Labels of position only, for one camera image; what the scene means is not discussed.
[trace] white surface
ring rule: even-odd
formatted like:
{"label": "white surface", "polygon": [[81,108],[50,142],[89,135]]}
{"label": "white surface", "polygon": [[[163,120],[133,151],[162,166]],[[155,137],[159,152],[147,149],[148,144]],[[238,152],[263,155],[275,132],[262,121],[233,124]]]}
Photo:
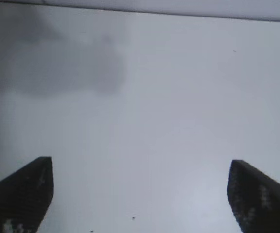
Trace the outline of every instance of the white surface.
{"label": "white surface", "polygon": [[40,233],[239,233],[231,160],[280,182],[280,23],[0,4],[0,179],[38,156]]}
{"label": "white surface", "polygon": [[59,6],[280,21],[280,0],[6,0]]}

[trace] dark edge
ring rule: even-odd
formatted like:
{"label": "dark edge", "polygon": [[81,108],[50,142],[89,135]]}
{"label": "dark edge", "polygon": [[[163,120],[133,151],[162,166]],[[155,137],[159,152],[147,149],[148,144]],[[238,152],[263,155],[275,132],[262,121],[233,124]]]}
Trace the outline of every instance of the dark edge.
{"label": "dark edge", "polygon": [[201,14],[185,14],[185,13],[170,13],[159,11],[136,11],[131,9],[117,9],[111,7],[93,7],[93,6],[74,6],[69,4],[40,4],[40,3],[28,3],[28,2],[12,2],[9,0],[0,1],[0,3],[11,3],[19,5],[36,5],[36,6],[52,6],[52,7],[65,7],[65,8],[79,8],[101,11],[115,11],[125,13],[140,13],[140,14],[153,14],[153,15],[169,15],[169,16],[186,16],[186,17],[206,17],[206,18],[220,18],[220,19],[234,19],[234,20],[246,20],[246,21],[261,21],[261,22],[277,22],[280,23],[280,18],[254,18],[254,17],[237,17],[237,16],[224,16],[224,15],[201,15]]}
{"label": "dark edge", "polygon": [[255,179],[262,182],[269,190],[277,197],[280,201],[280,183],[273,180],[269,176],[265,175],[263,172],[255,168],[254,166],[250,165],[249,163],[245,162],[244,160],[233,160],[231,163],[231,167],[234,163],[241,165],[244,169],[251,172]]}

